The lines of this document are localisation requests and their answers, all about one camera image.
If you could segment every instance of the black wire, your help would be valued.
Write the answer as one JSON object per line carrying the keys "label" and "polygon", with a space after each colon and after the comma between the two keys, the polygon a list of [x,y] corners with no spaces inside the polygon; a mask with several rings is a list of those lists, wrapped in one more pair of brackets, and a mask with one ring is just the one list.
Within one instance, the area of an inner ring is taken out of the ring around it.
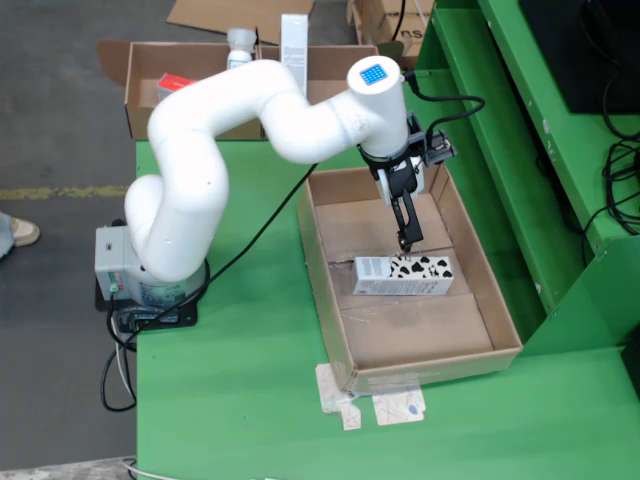
{"label": "black wire", "polygon": [[622,133],[618,130],[611,118],[609,118],[609,112],[607,111],[607,95],[609,94],[609,88],[611,88],[611,84],[616,81],[616,79],[620,76],[620,70],[617,70],[616,73],[611,77],[611,80],[607,82],[607,86],[604,87],[604,93],[602,94],[602,116],[604,118],[607,127],[616,137],[621,138],[622,140],[638,140],[640,139],[640,132],[636,132],[633,134]]}
{"label": "black wire", "polygon": [[[584,24],[584,15],[586,13],[586,5],[587,5],[587,1],[585,0],[582,4],[582,9],[580,11],[580,26],[582,27],[582,31],[585,37],[587,38],[587,40],[589,41],[589,43],[591,44],[591,46],[593,47],[593,49],[596,52],[598,52],[598,54],[600,54],[602,58],[604,58],[607,62],[609,62],[616,70],[613,76],[611,77],[611,79],[607,82],[604,88],[604,92],[602,94],[602,118],[605,124],[607,125],[607,128],[609,129],[609,131],[613,135],[618,137],[620,140],[615,142],[609,147],[607,158],[605,160],[605,165],[604,165],[604,168],[602,169],[602,176],[604,178],[604,187],[605,187],[605,206],[599,208],[593,213],[593,215],[591,215],[591,217],[589,218],[589,221],[585,225],[582,232],[583,236],[582,236],[582,241],[580,246],[582,251],[582,262],[584,263],[585,267],[587,266],[587,259],[586,259],[586,252],[585,252],[585,243],[588,243],[587,231],[589,230],[589,227],[593,224],[594,220],[600,213],[606,210],[607,213],[611,216],[611,218],[616,220],[620,224],[620,226],[631,235],[638,235],[639,232],[634,228],[634,226],[640,225],[640,216],[623,212],[622,210],[620,210],[620,208],[618,208],[623,203],[628,202],[629,200],[639,196],[640,191],[633,193],[623,198],[622,200],[616,200],[614,191],[613,191],[613,187],[616,182],[628,180],[634,176],[640,175],[640,163],[635,161],[635,159],[632,165],[623,167],[617,171],[613,170],[614,165],[617,162],[621,161],[622,159],[626,158],[627,156],[631,154],[635,154],[635,156],[640,155],[640,132],[637,132],[635,134],[623,133],[620,130],[618,130],[618,128],[616,128],[616,126],[611,121],[611,118],[609,117],[609,111],[607,110],[607,98],[609,94],[609,89],[611,88],[611,85],[620,76],[621,66],[620,66],[620,63],[616,61],[616,59],[608,55],[605,52],[605,49],[599,46],[593,40],[591,35],[589,35],[589,32],[587,31],[587,28]],[[622,149],[624,152],[616,156],[619,149]]]}
{"label": "black wire", "polygon": [[[618,200],[615,205],[621,205],[625,202],[628,202],[629,200],[631,200],[632,198],[635,198],[637,196],[640,195],[640,191],[633,193],[631,195],[629,195],[628,197],[623,198],[622,200]],[[585,252],[585,248],[584,248],[584,244],[587,240],[587,231],[589,230],[589,227],[591,226],[591,224],[593,223],[593,221],[596,219],[596,217],[604,212],[605,210],[607,210],[609,208],[608,205],[605,205],[602,208],[599,208],[598,210],[595,211],[595,213],[593,215],[591,215],[591,218],[589,218],[589,221],[587,222],[587,224],[584,227],[584,237],[583,237],[583,241],[582,241],[582,262],[584,263],[584,266],[587,266],[587,259],[586,259],[586,252]]]}
{"label": "black wire", "polygon": [[411,87],[411,91],[413,94],[421,100],[426,102],[453,102],[453,101],[470,101],[477,102],[479,105],[473,107],[471,110],[467,110],[466,112],[456,113],[453,115],[447,115],[446,117],[438,118],[431,122],[429,128],[427,128],[427,144],[431,146],[431,140],[433,138],[433,130],[436,125],[440,125],[441,123],[451,122],[453,120],[460,120],[462,118],[467,118],[473,115],[474,113],[479,112],[486,105],[486,101],[482,97],[477,97],[474,95],[448,95],[448,96],[440,96],[440,97],[432,97],[429,95],[425,95],[420,92],[420,87],[418,86],[418,79],[416,78],[416,74],[413,70],[409,70],[405,72],[404,78],[407,82],[409,82],[409,86]]}
{"label": "black wire", "polygon": [[402,7],[400,7],[400,17],[398,18],[398,25],[396,26],[396,31],[393,32],[391,41],[394,41],[396,38],[398,38],[398,33],[400,32],[400,26],[402,25],[402,21],[404,20],[404,9],[406,6],[407,6],[407,0],[402,0]]}
{"label": "black wire", "polygon": [[107,382],[107,374],[109,373],[109,367],[111,367],[111,363],[113,362],[113,359],[116,358],[116,351],[117,350],[114,348],[113,352],[111,352],[111,355],[109,355],[109,358],[107,359],[107,363],[105,364],[104,369],[102,370],[102,377],[100,378],[100,401],[102,402],[102,406],[108,411],[114,412],[114,413],[122,413],[122,412],[128,412],[132,408],[135,408],[137,402],[134,401],[131,404],[127,405],[126,407],[112,407],[111,405],[109,405],[109,402],[107,402],[107,397],[104,391],[105,383]]}
{"label": "black wire", "polygon": [[[125,342],[123,342],[122,347],[125,349],[125,352],[126,352],[127,349],[129,349],[130,346],[132,346],[132,341],[134,339],[136,339],[137,336],[143,330],[148,328],[150,325],[153,325],[154,323],[158,322],[163,317],[167,316],[168,314],[170,314],[174,310],[186,305],[187,303],[191,302],[192,300],[196,299],[196,301],[197,301],[197,299],[200,299],[202,297],[202,295],[204,294],[204,292],[207,290],[207,287],[213,281],[215,281],[224,272],[226,272],[229,268],[231,268],[238,260],[240,260],[251,249],[251,247],[253,247],[253,245],[255,245],[255,243],[260,239],[260,237],[265,232],[265,230],[269,227],[269,225],[271,225],[271,223],[273,223],[273,221],[276,219],[276,217],[280,214],[280,212],[282,212],[284,207],[287,205],[287,203],[289,203],[289,200],[291,200],[291,198],[295,195],[295,193],[302,186],[302,184],[311,176],[311,174],[313,173],[313,171],[316,169],[317,166],[318,166],[317,164],[314,164],[309,168],[309,170],[307,170],[307,172],[304,174],[304,176],[298,181],[298,183],[296,183],[296,185],[293,187],[293,189],[287,194],[287,196],[284,198],[284,200],[278,206],[278,208],[276,208],[276,210],[273,212],[273,214],[271,214],[271,216],[265,222],[265,224],[260,228],[260,230],[258,230],[258,233],[256,233],[254,235],[254,237],[251,239],[251,241],[240,251],[240,253],[238,253],[229,262],[227,262],[226,265],[224,265],[220,270],[218,270],[214,275],[212,275],[211,278],[209,278],[199,288],[194,290],[190,295],[187,295],[186,298],[184,298],[183,300],[175,303],[171,307],[167,308],[162,313],[158,314],[158,316],[156,316],[156,317],[152,318],[151,320],[149,320],[148,323],[145,323],[144,325],[140,326],[140,328],[138,328],[133,334],[131,334],[131,336],[129,336],[129,338],[127,338],[127,340]],[[102,405],[104,406],[104,408],[106,408],[110,412],[126,412],[126,411],[131,410],[132,408],[134,408],[136,406],[136,404],[137,404],[136,400],[134,400],[134,402],[131,405],[128,405],[127,407],[114,408],[114,407],[111,407],[107,403],[107,400],[106,400],[106,397],[105,397],[105,393],[104,393],[105,382],[106,382],[106,379],[107,379],[107,373],[109,373],[109,368],[111,367],[111,363],[113,362],[113,359],[115,358],[115,355],[116,355],[116,350],[114,350],[111,353],[111,355],[109,356],[109,359],[107,360],[107,363],[105,364],[104,371],[102,372],[102,378],[101,378],[101,382],[100,382],[100,399],[102,401]],[[127,375],[126,375],[126,377],[127,377],[127,382],[128,382],[127,384],[130,385],[128,364],[127,364]],[[133,398],[135,399],[135,395],[133,394],[133,389],[131,389],[131,393],[132,393]]]}
{"label": "black wire", "polygon": [[[124,342],[120,340],[116,332],[113,331],[111,318],[113,317],[114,312],[115,312],[115,303],[114,303],[113,295],[111,295],[111,301],[109,302],[109,308],[107,310],[107,332],[109,332],[109,336],[113,339],[114,342],[116,342],[122,348],[125,348]],[[136,351],[135,345],[129,345],[126,347],[126,349],[131,352]]]}
{"label": "black wire", "polygon": [[136,392],[133,389],[133,385],[131,385],[131,374],[129,373],[129,358],[127,357],[127,349],[122,349],[122,351],[124,352],[124,378],[125,378],[125,382],[127,382],[127,389],[129,391],[129,393],[131,394],[131,399],[133,400],[133,403],[137,404],[138,403],[138,399],[136,398]]}

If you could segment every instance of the person's shoe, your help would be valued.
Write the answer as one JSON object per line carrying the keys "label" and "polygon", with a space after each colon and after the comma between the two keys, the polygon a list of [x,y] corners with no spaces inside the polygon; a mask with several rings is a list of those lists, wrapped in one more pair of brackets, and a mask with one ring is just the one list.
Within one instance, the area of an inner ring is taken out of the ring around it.
{"label": "person's shoe", "polygon": [[16,247],[31,245],[40,238],[40,229],[36,224],[12,217],[13,242]]}

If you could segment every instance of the green table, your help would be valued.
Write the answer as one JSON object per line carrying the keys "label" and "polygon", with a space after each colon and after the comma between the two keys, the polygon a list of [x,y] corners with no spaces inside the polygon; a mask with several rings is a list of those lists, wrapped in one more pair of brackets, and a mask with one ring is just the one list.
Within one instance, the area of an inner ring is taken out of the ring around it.
{"label": "green table", "polygon": [[[431,95],[456,92],[448,70],[421,75]],[[424,124],[462,105],[407,104]],[[449,162],[522,336],[544,317],[527,265],[467,121],[447,127]],[[145,142],[138,174],[156,171]],[[221,142],[229,206],[212,268],[254,235],[304,168],[268,142]],[[362,165],[355,149],[322,168]],[[259,198],[254,203],[247,199]],[[424,422],[362,429],[324,415],[314,367],[328,361],[304,263],[295,202],[214,283],[189,329],[141,335],[138,460],[186,479],[594,478],[640,471],[640,403],[616,348],[523,356],[508,370],[424,388]]]}
{"label": "green table", "polygon": [[[607,150],[618,139],[609,132],[602,115],[575,114],[568,110],[518,0],[479,0],[478,3],[584,226],[605,204],[601,171]],[[623,132],[640,130],[639,115],[612,115],[611,118]],[[633,178],[616,186],[616,198],[622,199],[637,191],[638,182]],[[637,212],[638,207],[640,199],[635,199],[624,209]],[[588,232],[596,253],[606,248],[613,238],[627,235],[606,213],[596,218]]]}

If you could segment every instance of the white box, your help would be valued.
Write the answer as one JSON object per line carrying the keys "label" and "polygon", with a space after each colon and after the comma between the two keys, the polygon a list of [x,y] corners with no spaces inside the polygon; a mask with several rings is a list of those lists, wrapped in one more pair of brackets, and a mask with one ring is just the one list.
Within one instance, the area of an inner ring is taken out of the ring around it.
{"label": "white box", "polygon": [[354,295],[444,295],[453,282],[448,257],[356,257]]}
{"label": "white box", "polygon": [[309,17],[284,14],[280,23],[280,61],[289,67],[307,96],[307,45]]}

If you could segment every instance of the cardboard flap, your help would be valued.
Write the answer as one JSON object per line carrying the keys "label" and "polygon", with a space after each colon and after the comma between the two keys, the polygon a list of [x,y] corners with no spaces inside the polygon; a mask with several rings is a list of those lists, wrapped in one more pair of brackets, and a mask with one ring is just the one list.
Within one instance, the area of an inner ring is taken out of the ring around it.
{"label": "cardboard flap", "polygon": [[167,22],[226,32],[258,27],[260,39],[280,43],[280,15],[308,15],[313,0],[176,0]]}
{"label": "cardboard flap", "polygon": [[127,85],[131,42],[110,38],[98,40],[96,51],[104,74],[123,87]]}
{"label": "cardboard flap", "polygon": [[402,38],[402,40],[395,40],[393,42],[378,43],[378,51],[380,55],[389,57],[396,62],[399,62],[403,53],[407,52],[411,48],[411,39]]}

